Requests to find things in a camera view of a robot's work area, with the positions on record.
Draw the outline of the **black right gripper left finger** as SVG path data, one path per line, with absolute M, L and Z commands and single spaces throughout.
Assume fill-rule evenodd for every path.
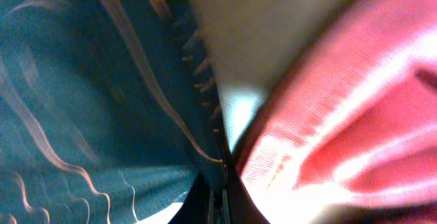
M 202 174 L 198 174 L 182 207 L 169 224 L 213 224 L 214 191 Z

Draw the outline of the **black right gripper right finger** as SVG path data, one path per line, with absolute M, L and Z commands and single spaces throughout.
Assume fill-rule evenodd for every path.
M 227 183 L 222 199 L 226 223 L 269 224 L 254 204 L 235 169 L 227 170 Z

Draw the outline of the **black orange patterned jersey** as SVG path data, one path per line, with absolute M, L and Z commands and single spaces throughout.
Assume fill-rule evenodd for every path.
M 187 0 L 1 0 L 1 222 L 220 221 L 219 101 Z

